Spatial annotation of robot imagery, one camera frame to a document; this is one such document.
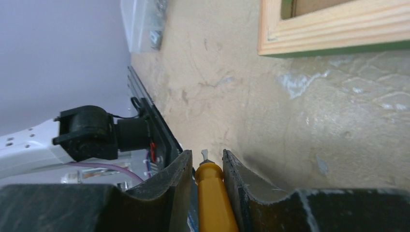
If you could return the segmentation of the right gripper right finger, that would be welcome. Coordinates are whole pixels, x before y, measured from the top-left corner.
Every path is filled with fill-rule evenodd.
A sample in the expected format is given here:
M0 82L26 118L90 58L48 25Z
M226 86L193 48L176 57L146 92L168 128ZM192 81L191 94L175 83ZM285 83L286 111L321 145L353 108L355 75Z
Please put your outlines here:
M225 186L241 232L301 231L297 196L248 169L230 150L222 157Z

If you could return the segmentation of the green picture frame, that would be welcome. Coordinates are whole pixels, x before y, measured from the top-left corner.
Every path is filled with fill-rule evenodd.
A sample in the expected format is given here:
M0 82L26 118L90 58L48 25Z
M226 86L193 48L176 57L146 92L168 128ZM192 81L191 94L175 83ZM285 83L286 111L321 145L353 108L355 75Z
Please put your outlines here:
M258 54L274 58L406 50L407 0L323 0L305 14L295 0L260 2Z

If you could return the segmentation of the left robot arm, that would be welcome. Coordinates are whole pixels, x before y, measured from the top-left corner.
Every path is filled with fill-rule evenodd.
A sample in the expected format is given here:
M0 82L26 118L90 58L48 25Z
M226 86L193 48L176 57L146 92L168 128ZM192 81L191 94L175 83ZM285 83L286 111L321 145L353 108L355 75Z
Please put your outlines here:
M151 142L145 118L122 118L98 106L81 106L1 136L0 177L92 158L116 160L119 152L148 149Z

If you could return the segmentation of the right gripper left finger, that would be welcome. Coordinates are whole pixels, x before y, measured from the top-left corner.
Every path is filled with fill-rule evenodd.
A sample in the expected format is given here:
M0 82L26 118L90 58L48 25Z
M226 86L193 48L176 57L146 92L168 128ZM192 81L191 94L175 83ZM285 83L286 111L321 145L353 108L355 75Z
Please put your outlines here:
M185 150L159 173L127 190L124 205L131 232L184 232L192 183L192 151Z

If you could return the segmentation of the orange handle screwdriver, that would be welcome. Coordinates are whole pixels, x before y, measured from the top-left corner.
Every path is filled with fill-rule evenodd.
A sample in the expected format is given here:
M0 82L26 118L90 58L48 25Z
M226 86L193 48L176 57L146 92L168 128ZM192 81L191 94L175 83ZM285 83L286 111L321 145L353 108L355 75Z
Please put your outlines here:
M195 172L198 195L200 232L239 231L227 190L224 173L208 158L208 150L201 151L203 161Z

